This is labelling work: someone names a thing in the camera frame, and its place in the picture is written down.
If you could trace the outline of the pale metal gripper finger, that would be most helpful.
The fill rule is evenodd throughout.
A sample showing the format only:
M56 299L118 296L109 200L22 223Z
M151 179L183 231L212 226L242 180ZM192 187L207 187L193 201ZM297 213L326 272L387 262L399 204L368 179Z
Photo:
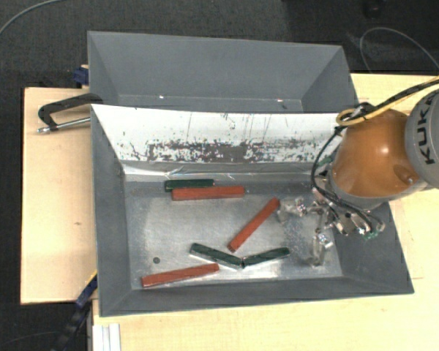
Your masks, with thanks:
M310 265L322 265L326 253L332 248L334 242L324 233L316 233L312 237L311 255L308 259Z
M307 207L302 197L285 198L279 201L277 218L280 222L287 222L292 216L303 217L307 215Z

